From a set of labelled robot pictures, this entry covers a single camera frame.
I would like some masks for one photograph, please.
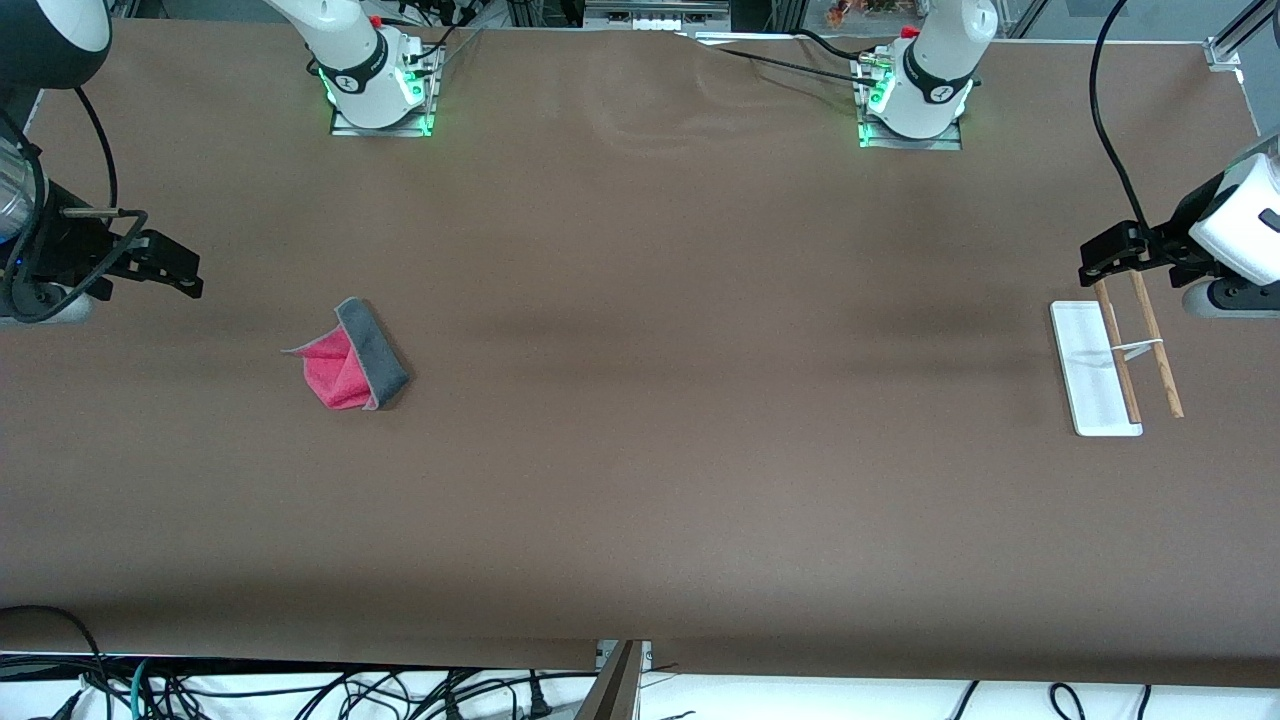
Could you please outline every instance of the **metal frame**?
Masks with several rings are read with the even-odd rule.
[[[1204,41],[1204,59],[1208,60],[1210,69],[1215,72],[1238,69],[1240,47],[1270,24],[1275,13],[1276,0],[1252,0],[1234,20],[1226,23],[1217,35],[1210,36]]]
[[[644,664],[643,641],[618,642],[573,720],[632,720]]]
[[[1030,5],[1027,6],[1027,12],[1023,13],[1023,17],[1018,18],[1018,22],[1014,24],[1012,29],[1005,33],[1005,37],[1014,40],[1027,37],[1027,33],[1032,31],[1032,26],[1039,19],[1048,3],[1050,0],[1032,0]],[[1007,0],[1001,3],[1001,5],[1005,10],[1005,14],[1001,14],[1001,17],[1007,17],[1007,13],[1010,12]]]

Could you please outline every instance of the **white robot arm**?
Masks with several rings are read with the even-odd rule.
[[[1167,223],[1117,223],[1080,246],[1080,261],[1087,287],[1170,265],[1172,286],[1190,286],[1192,315],[1280,318],[1280,128],[1184,197]]]
[[[383,128],[425,100],[422,41],[375,27],[356,0],[264,0],[302,33],[329,99],[352,124]]]
[[[936,0],[918,37],[888,46],[892,77],[868,110],[904,137],[941,135],[964,111],[973,70],[998,26],[991,0]]]

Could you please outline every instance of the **folded cloth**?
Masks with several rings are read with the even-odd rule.
[[[378,410],[408,383],[408,373],[360,299],[343,300],[334,313],[337,328],[284,352],[302,357],[302,377],[325,407]]]

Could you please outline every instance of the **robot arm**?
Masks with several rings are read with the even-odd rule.
[[[1183,307],[1204,318],[1280,318],[1280,128],[1192,191],[1169,222],[1112,225],[1080,246],[1080,284],[1170,265]],[[1210,278],[1208,282],[1199,282]]]
[[[426,94],[422,41],[375,24],[356,0],[264,0],[293,23],[320,67],[329,99],[362,128],[394,124]]]
[[[101,0],[3,1],[0,86],[78,88],[102,65],[110,44]],[[88,109],[87,97],[81,100]],[[22,124],[8,114],[3,119],[9,137],[0,136],[0,324],[83,320],[91,299],[111,297],[105,275],[200,297],[198,255],[143,229],[142,210],[95,209],[51,182]],[[111,228],[122,218],[131,224],[123,236]]]

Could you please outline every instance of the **white floor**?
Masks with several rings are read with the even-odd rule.
[[[526,671],[486,673],[484,676],[526,676]],[[411,693],[421,694],[443,679],[443,673],[403,675]],[[334,675],[250,675],[201,678],[192,689],[252,692],[274,688],[324,685]],[[370,675],[376,680],[380,675]],[[590,679],[547,680],[543,689],[552,706],[581,701]],[[692,711],[689,720],[950,720],[963,682],[856,680],[813,678],[748,678],[723,675],[646,674],[640,693],[639,720],[669,720]],[[0,683],[0,720],[47,717],[78,688],[76,682]],[[1140,688],[1137,685],[1074,685],[1088,720],[1132,720]],[[964,720],[1057,720],[1048,703],[1047,683],[983,683],[974,693]],[[517,687],[521,717],[529,708],[527,685]],[[202,700],[212,720],[292,720],[311,693],[251,698]],[[342,692],[330,694],[311,720],[334,720]],[[115,717],[127,720],[128,708],[116,703]],[[403,703],[399,705],[403,714]],[[503,689],[462,703],[467,720],[511,717],[511,693]],[[1074,710],[1068,708],[1071,720]],[[1280,691],[1156,687],[1147,720],[1280,720]],[[74,720],[105,717],[101,693],[81,700]],[[352,720],[394,720],[390,710],[361,703]]]

